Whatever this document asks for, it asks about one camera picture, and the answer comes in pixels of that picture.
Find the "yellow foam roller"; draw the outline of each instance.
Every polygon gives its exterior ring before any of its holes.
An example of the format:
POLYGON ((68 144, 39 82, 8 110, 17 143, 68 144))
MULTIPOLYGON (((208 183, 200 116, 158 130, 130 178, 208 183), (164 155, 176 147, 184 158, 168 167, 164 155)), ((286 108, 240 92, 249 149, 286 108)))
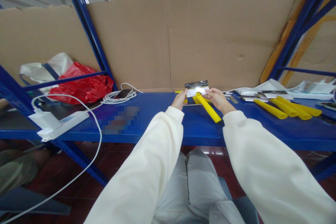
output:
POLYGON ((278 117, 279 119, 286 119, 288 117, 288 115, 286 113, 282 112, 281 110, 279 110, 279 109, 277 109, 277 108, 275 108, 271 105, 266 104, 263 101, 255 99, 254 102, 257 103, 259 106, 263 107, 264 109, 266 109, 272 115, 278 117))
POLYGON ((195 104, 201 104, 200 101, 197 99, 196 96, 193 96, 192 99, 194 100, 195 104))
POLYGON ((308 114, 311 114, 312 116, 319 116, 322 114, 322 110, 318 110, 316 108, 311 108, 311 107, 307 107, 301 104, 296 104, 296 103, 292 103, 295 107, 299 107, 300 109, 303 109, 304 111, 306 111, 308 114))
POLYGON ((203 107, 205 108, 205 110, 208 112, 208 114, 211 116, 211 118, 213 119, 215 123, 218 123, 219 121, 222 120, 221 117, 216 113, 216 111, 203 98, 200 92, 196 93, 196 97, 199 100, 199 102, 203 105, 203 107))
POLYGON ((290 106, 292 109, 297 111, 297 116, 299 118, 301 118, 301 120, 309 120, 312 118, 312 116, 310 114, 308 114, 306 111, 304 111, 302 108, 299 108, 297 106, 295 106, 294 103, 291 103, 290 101, 286 100, 285 98, 282 98, 280 96, 276 97, 279 101, 281 101, 282 103, 290 106))
POLYGON ((283 112, 285 112, 290 117, 295 117, 298 114, 296 110, 292 109, 287 104, 282 103, 278 99, 271 99, 271 102, 273 102, 276 106, 278 106, 279 109, 281 109, 283 112))

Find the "black phone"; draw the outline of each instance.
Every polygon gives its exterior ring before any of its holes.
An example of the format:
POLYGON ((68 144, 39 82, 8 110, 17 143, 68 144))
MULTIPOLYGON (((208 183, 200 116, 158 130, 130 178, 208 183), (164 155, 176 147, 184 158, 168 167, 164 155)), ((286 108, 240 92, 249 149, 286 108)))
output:
POLYGON ((325 102, 325 103, 318 103, 319 106, 325 107, 326 109, 336 111, 336 103, 325 102))
POLYGON ((113 97, 113 100, 127 98, 132 91, 133 89, 123 89, 116 96, 113 97))

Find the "blue shelf surface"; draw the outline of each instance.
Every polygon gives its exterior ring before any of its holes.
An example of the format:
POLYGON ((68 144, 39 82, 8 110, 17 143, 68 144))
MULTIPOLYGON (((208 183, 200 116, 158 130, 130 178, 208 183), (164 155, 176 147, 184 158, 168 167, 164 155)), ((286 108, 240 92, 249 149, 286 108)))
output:
MULTIPOLYGON (((160 111, 165 111, 175 98, 175 93, 140 93, 134 99, 118 105, 102 105, 94 110, 103 131, 103 142, 137 143, 151 119, 160 111)), ((258 120, 272 134, 294 150, 336 151, 336 125, 320 117, 303 121, 297 117, 280 120, 257 104, 245 102, 233 95, 246 117, 258 120)), ((329 118, 336 118, 336 112, 315 106, 320 100, 295 99, 295 102, 323 111, 329 118)), ((184 106, 183 145, 225 146, 223 121, 215 124, 202 106, 184 106)), ((35 127, 0 127, 0 137, 7 139, 38 139, 35 127)), ((89 117, 58 138, 62 141, 98 141, 99 132, 94 119, 89 117)))

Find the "white plastic bag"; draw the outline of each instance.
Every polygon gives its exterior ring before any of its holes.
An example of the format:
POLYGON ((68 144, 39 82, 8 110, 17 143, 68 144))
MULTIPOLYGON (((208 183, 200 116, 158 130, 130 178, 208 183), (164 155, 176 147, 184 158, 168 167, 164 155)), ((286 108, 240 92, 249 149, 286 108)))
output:
MULTIPOLYGON (((48 65, 56 72, 58 76, 64 74, 69 67, 73 64, 73 61, 64 52, 61 52, 48 61, 48 65)), ((29 63, 22 65, 20 68, 20 74, 28 76, 31 80, 43 83, 54 81, 56 78, 50 74, 50 72, 43 66, 42 63, 29 63)), ((44 94, 48 94, 49 90, 58 85, 53 85, 45 88, 41 88, 40 91, 44 94)))

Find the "white sweatshirt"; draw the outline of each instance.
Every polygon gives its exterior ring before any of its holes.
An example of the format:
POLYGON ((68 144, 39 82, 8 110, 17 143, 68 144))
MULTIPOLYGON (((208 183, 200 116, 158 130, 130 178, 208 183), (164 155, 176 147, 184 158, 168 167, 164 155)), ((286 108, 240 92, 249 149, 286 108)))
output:
MULTIPOLYGON (((174 107, 154 116, 85 224, 152 222, 180 152, 183 116, 174 107)), ((295 152, 241 111, 223 120, 235 175, 265 224, 336 223, 336 202, 295 152)))

